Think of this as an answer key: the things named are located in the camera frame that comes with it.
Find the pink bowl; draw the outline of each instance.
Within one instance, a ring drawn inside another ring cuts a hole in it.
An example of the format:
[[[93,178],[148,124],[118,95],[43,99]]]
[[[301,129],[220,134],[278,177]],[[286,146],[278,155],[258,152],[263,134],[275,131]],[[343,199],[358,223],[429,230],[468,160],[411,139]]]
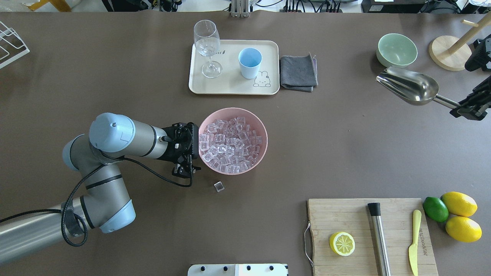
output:
[[[259,157],[258,157],[257,162],[246,171],[242,171],[242,172],[238,172],[238,173],[226,173],[226,172],[221,172],[219,170],[212,168],[207,162],[205,162],[203,160],[203,156],[202,156],[203,153],[201,151],[199,151],[199,156],[203,160],[203,163],[205,163],[206,166],[208,166],[210,169],[212,169],[218,173],[221,173],[221,174],[237,175],[237,174],[242,174],[242,173],[245,173],[245,172],[252,170],[253,168],[255,168],[259,164],[259,162],[261,162],[261,160],[264,157],[264,154],[266,153],[266,149],[268,148],[268,133],[266,132],[266,127],[264,126],[263,122],[261,122],[261,120],[256,115],[254,115],[252,112],[247,111],[245,109],[241,109],[241,108],[224,108],[224,109],[220,109],[220,110],[213,112],[208,117],[206,117],[206,119],[201,123],[201,125],[199,126],[198,132],[199,132],[199,134],[206,133],[208,130],[208,125],[213,123],[217,119],[229,121],[230,119],[233,119],[233,118],[238,117],[238,116],[245,117],[245,122],[247,124],[249,124],[251,126],[251,128],[256,130],[256,133],[258,136],[262,136],[263,143],[261,144],[261,150],[258,154]]]

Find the metal scoop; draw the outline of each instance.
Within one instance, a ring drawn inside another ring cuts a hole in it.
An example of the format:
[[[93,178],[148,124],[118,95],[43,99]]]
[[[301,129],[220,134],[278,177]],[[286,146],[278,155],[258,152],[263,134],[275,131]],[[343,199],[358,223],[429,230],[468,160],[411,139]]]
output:
[[[430,76],[390,66],[380,73],[376,81],[407,103],[422,106],[435,101],[450,109],[460,104],[438,95],[438,83]]]

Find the wine glass base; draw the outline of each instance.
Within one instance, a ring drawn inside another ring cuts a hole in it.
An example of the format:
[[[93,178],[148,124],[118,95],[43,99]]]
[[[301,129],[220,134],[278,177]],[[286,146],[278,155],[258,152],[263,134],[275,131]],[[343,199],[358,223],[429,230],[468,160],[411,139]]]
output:
[[[216,61],[207,62],[203,65],[203,75],[209,79],[214,79],[221,74],[221,64]]]

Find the round wooden base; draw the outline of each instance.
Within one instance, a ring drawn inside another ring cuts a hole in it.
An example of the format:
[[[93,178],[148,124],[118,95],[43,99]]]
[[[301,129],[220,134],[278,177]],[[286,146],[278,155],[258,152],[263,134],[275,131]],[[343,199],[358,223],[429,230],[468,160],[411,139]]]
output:
[[[458,37],[444,35],[435,38],[428,48],[432,60],[441,68],[449,71],[461,71],[465,69],[465,62],[472,51],[467,44],[460,47],[455,53],[450,54],[448,49],[459,40]]]

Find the bowl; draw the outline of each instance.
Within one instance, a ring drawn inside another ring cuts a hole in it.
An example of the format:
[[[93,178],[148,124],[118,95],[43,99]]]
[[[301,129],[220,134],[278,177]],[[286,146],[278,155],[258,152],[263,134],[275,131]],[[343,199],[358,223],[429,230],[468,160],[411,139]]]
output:
[[[251,129],[254,129],[256,131],[257,136],[262,137],[262,144],[260,145],[257,162],[254,165],[252,165],[249,169],[236,173],[221,172],[218,169],[211,167],[211,165],[208,164],[208,162],[206,162],[203,159],[204,152],[199,150],[199,156],[206,164],[206,166],[221,174],[238,175],[252,170],[261,162],[261,160],[263,159],[266,153],[266,149],[268,148],[268,133],[266,132],[266,127],[264,126],[263,122],[261,122],[261,120],[256,115],[254,115],[254,113],[242,108],[224,108],[213,112],[208,117],[206,117],[206,119],[201,123],[198,132],[199,134],[207,133],[208,125],[215,122],[215,120],[217,119],[229,121],[235,117],[244,117],[246,124],[249,124],[251,126]]]
[[[418,57],[418,49],[414,42],[404,35],[388,33],[379,40],[377,59],[385,66],[404,68]]]

